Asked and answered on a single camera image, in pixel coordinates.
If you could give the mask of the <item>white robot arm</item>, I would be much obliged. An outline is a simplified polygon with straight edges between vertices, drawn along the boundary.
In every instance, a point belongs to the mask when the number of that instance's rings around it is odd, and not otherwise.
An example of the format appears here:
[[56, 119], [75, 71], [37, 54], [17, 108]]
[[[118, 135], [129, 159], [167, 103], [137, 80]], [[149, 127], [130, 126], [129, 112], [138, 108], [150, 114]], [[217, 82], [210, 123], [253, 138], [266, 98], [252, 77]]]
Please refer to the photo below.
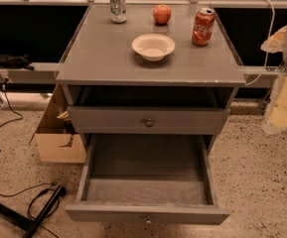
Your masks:
[[[281, 53], [287, 62], [287, 25], [264, 41], [261, 49], [272, 54]], [[274, 81], [270, 98], [262, 130], [268, 134], [278, 134], [287, 129], [287, 74], [280, 74]]]

